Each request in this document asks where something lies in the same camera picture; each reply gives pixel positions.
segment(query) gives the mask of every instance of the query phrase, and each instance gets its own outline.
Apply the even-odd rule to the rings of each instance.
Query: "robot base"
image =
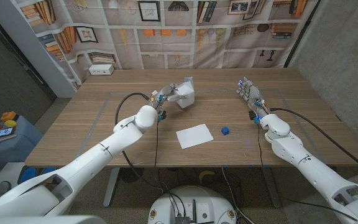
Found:
[[[173,195],[178,206],[172,200],[175,209],[172,207],[168,194],[163,194],[157,199],[149,213],[148,224],[174,224],[175,217],[184,220],[183,224],[192,223],[215,223],[235,224],[237,221],[236,212],[228,200],[217,192],[202,186],[188,185],[177,187],[170,191],[182,199],[185,206],[186,218],[183,217],[183,205],[179,198]]]

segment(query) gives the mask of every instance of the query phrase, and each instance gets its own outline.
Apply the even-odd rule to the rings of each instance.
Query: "wall outlet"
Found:
[[[89,68],[91,75],[111,75],[114,67],[111,64],[105,65],[92,65]]]

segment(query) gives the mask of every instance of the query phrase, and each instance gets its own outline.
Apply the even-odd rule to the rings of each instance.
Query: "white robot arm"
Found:
[[[272,144],[273,152],[295,166],[332,208],[352,217],[336,212],[341,223],[355,223],[358,220],[358,184],[344,179],[308,152],[301,139],[290,131],[290,126],[270,113],[259,89],[250,80],[244,77],[238,86],[237,93],[246,100],[250,114],[254,113],[254,121],[267,130],[265,138]]]
[[[34,177],[0,197],[0,217],[26,217],[62,215],[70,207],[78,192],[110,160],[137,142],[155,122],[165,118],[162,110],[164,101],[175,102],[188,99],[194,102],[194,89],[180,91],[174,83],[154,91],[147,105],[141,107],[136,115],[120,121],[113,129],[114,134],[97,143],[67,166],[53,172]],[[46,183],[59,184],[51,187]]]

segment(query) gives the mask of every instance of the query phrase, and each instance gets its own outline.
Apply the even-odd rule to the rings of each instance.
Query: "backdrop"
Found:
[[[73,87],[115,69],[283,67],[317,0],[11,0]]]

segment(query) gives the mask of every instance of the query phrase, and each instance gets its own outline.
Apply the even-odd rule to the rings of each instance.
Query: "table leg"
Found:
[[[265,177],[264,178],[265,183],[267,186],[267,190],[270,194],[270,199],[272,200],[273,207],[280,208],[281,201],[280,201],[280,197],[278,196],[278,193],[277,193],[277,188],[276,188],[276,184],[274,182],[272,170],[269,167],[262,167],[262,173]]]
[[[112,197],[114,196],[114,188],[118,181],[119,168],[111,169],[109,183],[107,184],[106,194],[104,195],[103,206],[108,208],[111,205]]]

